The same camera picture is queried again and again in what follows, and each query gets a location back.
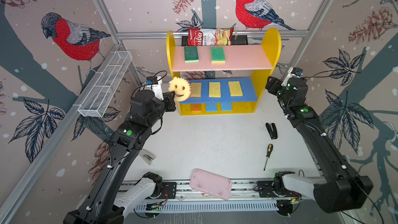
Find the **orange rectangular sponge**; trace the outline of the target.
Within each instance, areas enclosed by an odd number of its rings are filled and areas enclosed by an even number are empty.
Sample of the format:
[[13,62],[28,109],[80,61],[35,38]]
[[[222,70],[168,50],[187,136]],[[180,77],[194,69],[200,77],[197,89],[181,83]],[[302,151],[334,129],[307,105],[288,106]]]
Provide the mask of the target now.
[[191,104],[191,112],[192,113],[200,113],[202,111],[201,104]]

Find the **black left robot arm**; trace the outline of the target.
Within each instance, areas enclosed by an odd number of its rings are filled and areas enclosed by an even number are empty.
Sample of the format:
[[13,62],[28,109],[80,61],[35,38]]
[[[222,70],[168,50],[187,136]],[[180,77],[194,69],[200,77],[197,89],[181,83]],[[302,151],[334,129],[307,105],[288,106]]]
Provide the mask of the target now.
[[117,198],[131,164],[155,134],[154,124],[163,120],[164,113],[176,110],[174,97],[175,92],[167,92],[160,100],[153,91],[142,90],[130,99],[131,110],[109,141],[106,167],[83,204],[66,214],[65,224],[122,224],[143,200],[161,195],[162,177],[148,172]]

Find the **dark green scouring sponge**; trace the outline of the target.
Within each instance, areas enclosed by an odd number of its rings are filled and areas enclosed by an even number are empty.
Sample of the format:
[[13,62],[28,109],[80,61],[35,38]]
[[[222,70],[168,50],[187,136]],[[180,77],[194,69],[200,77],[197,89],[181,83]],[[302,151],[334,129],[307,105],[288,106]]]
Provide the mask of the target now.
[[185,63],[199,62],[199,54],[197,46],[184,47],[184,62]]

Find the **beige orange-backed sponge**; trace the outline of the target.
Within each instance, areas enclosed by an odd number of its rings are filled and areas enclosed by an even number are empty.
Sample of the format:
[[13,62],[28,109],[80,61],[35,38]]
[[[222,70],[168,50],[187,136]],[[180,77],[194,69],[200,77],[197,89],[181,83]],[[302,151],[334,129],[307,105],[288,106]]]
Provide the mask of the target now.
[[191,97],[201,97],[202,83],[191,83]]

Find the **light green sponge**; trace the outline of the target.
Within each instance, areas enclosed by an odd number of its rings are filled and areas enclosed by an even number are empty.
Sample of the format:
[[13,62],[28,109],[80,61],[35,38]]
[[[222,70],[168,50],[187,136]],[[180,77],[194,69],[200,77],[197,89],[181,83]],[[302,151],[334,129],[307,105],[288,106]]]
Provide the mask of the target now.
[[212,63],[225,63],[226,56],[223,47],[211,47],[211,62]]

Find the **blue cellulose sponge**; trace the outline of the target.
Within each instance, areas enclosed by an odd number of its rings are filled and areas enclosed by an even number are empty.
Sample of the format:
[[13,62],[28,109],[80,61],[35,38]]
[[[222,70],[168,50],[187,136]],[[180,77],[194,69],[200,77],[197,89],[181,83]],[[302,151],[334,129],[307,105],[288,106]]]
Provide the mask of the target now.
[[206,112],[207,113],[213,113],[213,112],[217,112],[217,111],[218,111],[217,103],[214,103],[214,102],[206,103]]
[[232,103],[230,103],[230,102],[222,102],[222,103],[220,103],[220,106],[221,106],[221,111],[222,112],[231,112],[231,111],[233,111]]

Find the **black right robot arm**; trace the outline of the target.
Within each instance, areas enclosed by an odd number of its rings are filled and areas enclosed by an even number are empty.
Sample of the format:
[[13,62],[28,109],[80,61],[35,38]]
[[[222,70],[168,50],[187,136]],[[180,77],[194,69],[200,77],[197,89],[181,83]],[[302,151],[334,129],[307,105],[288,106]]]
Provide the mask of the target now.
[[273,188],[278,195],[296,192],[313,199],[326,213],[361,208],[369,198],[373,183],[361,176],[335,147],[322,128],[319,116],[305,103],[308,86],[292,77],[286,85],[269,77],[266,90],[277,97],[286,118],[302,136],[320,165],[322,179],[310,179],[290,171],[275,174]]

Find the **yellow smiley round sponge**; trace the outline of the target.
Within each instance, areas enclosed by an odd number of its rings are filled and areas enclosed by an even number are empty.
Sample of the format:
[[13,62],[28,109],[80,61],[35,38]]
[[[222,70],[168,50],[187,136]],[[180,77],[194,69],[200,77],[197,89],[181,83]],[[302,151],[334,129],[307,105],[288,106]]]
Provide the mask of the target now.
[[191,84],[183,78],[174,77],[169,82],[169,92],[174,92],[176,102],[186,101],[191,96]]

